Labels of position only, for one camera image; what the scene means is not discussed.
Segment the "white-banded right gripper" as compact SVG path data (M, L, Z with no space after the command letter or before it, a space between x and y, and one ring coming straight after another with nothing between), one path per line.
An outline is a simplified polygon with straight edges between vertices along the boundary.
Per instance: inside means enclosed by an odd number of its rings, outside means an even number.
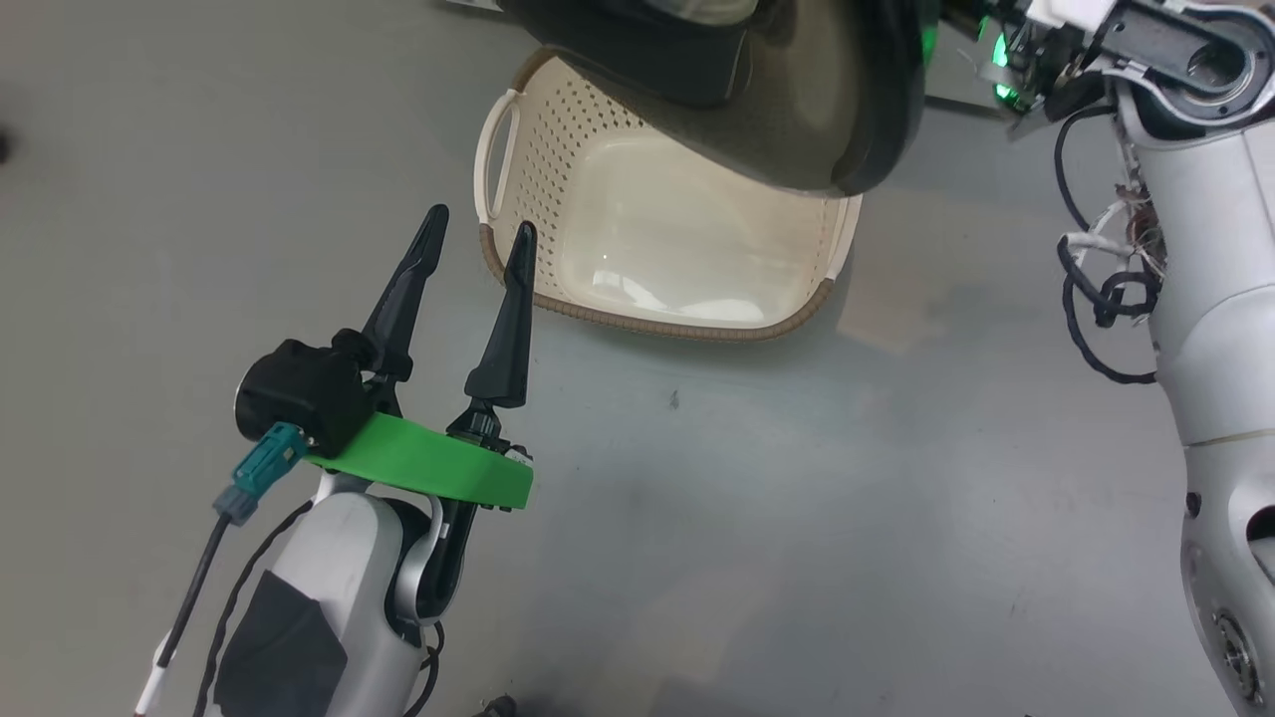
M1000 34L982 78L1012 117L1071 117L1096 105L1103 80L1089 77L1090 45L1108 0L982 0L982 24Z

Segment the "black-rimmed glass washer door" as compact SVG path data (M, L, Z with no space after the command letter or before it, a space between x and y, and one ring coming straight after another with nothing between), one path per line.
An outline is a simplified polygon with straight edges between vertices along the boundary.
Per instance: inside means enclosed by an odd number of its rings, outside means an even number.
M496 0L688 149L779 189L861 195L921 122L942 0Z

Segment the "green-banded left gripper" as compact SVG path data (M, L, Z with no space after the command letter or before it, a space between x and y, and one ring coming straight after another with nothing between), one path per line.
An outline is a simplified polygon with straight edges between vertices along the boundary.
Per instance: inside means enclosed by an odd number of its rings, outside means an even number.
M411 380L411 337L426 282L439 267L448 226L445 204L428 208L365 322L363 337L374 347L365 387ZM464 393L474 404L518 408L527 403L537 248L534 223L523 221L504 267L504 300L484 353L465 378ZM391 412L310 415L307 445L307 461L323 468L317 501L368 492L375 486L501 510L524 509L530 499L533 464L510 447L492 452Z

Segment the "cream perforated laundry basket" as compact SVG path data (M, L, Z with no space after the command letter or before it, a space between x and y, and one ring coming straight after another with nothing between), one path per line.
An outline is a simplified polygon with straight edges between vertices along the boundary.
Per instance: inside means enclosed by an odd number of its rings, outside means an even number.
M534 225L538 307L717 344L779 339L811 322L847 268L864 204L723 168L548 50L490 108L473 198L495 277L519 225Z

